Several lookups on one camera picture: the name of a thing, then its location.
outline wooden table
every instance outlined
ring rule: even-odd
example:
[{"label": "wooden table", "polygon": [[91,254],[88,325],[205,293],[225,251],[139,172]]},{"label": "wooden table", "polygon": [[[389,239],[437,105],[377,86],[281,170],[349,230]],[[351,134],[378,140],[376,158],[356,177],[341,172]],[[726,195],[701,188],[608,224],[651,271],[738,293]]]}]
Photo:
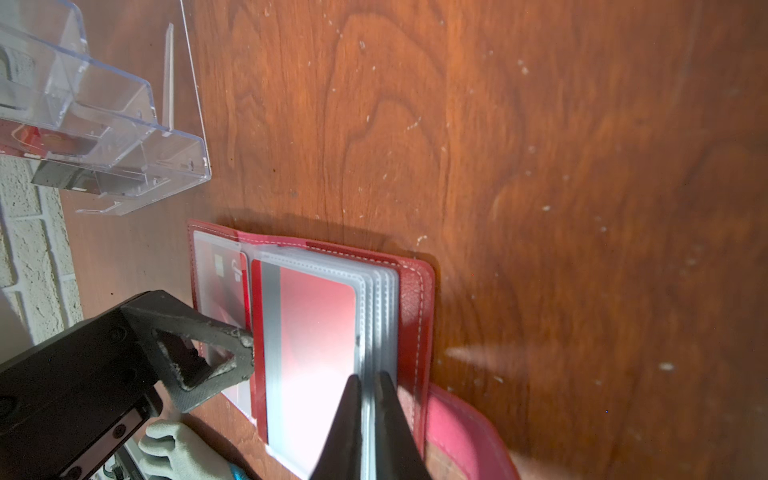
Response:
[{"label": "wooden table", "polygon": [[[762,2],[187,8],[214,177],[125,217],[62,194],[86,316],[189,301],[189,218],[411,255],[439,279],[432,381],[519,455],[768,475]],[[228,408],[197,426],[285,478]]]}]

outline red wallet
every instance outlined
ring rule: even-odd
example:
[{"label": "red wallet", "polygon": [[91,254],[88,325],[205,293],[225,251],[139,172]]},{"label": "red wallet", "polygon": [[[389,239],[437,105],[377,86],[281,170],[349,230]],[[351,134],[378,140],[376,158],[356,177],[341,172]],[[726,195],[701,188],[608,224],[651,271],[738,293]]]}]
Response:
[{"label": "red wallet", "polygon": [[[197,305],[197,279],[195,278],[195,257],[193,235],[195,231],[253,245],[277,245],[299,247],[306,250],[347,257],[370,263],[380,263],[395,269],[399,274],[399,325],[398,325],[398,366],[397,390],[403,412],[406,414],[419,451],[424,454],[426,410],[429,396],[429,367],[432,359],[432,324],[435,311],[435,272],[421,260],[397,257],[385,253],[371,252],[334,243],[319,242],[293,237],[276,237],[246,233],[221,225],[191,220],[188,239],[192,265],[192,300]],[[264,369],[263,312],[260,305],[261,285],[258,276],[251,284],[253,294],[250,325],[253,332],[255,375],[251,377],[252,417],[257,421],[259,437],[268,442],[266,425],[266,386]]]}]

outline gray glove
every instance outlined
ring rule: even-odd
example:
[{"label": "gray glove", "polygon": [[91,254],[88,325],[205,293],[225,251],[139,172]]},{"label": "gray glove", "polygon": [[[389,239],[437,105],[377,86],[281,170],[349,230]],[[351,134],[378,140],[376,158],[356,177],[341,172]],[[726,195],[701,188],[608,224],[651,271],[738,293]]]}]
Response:
[{"label": "gray glove", "polygon": [[242,471],[214,452],[189,427],[157,420],[147,427],[139,449],[149,455],[139,462],[147,475],[170,480],[240,480]]}]

